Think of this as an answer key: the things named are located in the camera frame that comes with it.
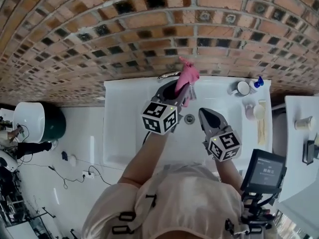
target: drain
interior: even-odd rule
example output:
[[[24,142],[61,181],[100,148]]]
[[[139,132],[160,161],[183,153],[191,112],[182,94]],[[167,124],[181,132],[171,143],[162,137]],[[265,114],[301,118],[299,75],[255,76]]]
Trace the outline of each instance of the drain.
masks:
[[[187,114],[184,118],[186,124],[191,125],[195,122],[195,117],[192,114]]]

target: cup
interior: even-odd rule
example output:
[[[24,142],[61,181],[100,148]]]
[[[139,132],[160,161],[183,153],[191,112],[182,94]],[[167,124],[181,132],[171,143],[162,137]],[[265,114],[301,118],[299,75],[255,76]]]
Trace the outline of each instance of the cup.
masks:
[[[260,104],[246,106],[246,118],[249,120],[263,120],[265,118],[265,113],[265,108]]]
[[[241,81],[237,84],[236,89],[232,91],[231,95],[244,97],[250,93],[250,86],[247,82]]]
[[[316,124],[316,119],[313,116],[310,116],[305,119],[298,119],[295,121],[296,130],[312,130]]]

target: brick wall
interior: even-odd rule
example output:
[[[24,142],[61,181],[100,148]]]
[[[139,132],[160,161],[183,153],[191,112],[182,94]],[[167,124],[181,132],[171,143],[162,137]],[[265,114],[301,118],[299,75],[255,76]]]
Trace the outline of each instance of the brick wall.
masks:
[[[100,104],[103,82],[180,70],[319,91],[319,0],[0,0],[0,102]]]

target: sink basin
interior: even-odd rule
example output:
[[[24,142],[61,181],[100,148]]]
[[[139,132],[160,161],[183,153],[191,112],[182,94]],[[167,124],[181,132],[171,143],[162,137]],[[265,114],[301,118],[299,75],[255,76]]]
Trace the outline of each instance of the sink basin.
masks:
[[[139,78],[105,82],[105,115],[104,115],[104,163],[124,169],[141,148],[147,134],[143,127],[141,110],[161,85],[177,78],[164,79],[161,83],[156,78]],[[260,91],[244,98],[229,95],[231,85],[245,80],[231,77],[201,77],[194,86],[197,100],[190,101],[183,108],[181,115],[191,114],[195,117],[193,124],[187,124],[184,117],[177,125],[175,132],[170,133],[159,166],[181,162],[205,163],[212,172],[216,171],[214,161],[208,156],[202,142],[205,133],[202,131],[198,110],[209,108],[221,113],[228,124],[236,130],[242,140],[240,155],[234,160],[238,169],[247,169],[254,148],[270,151],[272,136],[267,137],[266,144],[257,145],[257,122],[245,117],[244,103],[267,101],[266,115],[271,118],[269,86],[270,81]],[[267,120],[272,129],[271,119]]]

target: black monitor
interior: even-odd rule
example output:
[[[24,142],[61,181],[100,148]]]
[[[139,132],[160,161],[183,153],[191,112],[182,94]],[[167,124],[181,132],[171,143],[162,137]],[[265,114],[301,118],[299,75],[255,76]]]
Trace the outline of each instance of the black monitor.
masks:
[[[257,194],[276,194],[286,172],[286,158],[254,149],[241,190]]]

